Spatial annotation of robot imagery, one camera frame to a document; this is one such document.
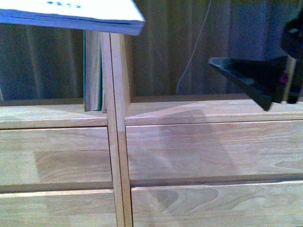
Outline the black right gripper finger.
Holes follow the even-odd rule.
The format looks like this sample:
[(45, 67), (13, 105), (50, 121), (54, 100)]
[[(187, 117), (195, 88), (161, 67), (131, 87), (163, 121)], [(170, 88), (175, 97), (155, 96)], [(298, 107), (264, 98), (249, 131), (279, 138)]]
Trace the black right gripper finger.
[(295, 104), (303, 86), (303, 11), (289, 21), (282, 34), (281, 48), (287, 53), (287, 83), (284, 90), (284, 101)]

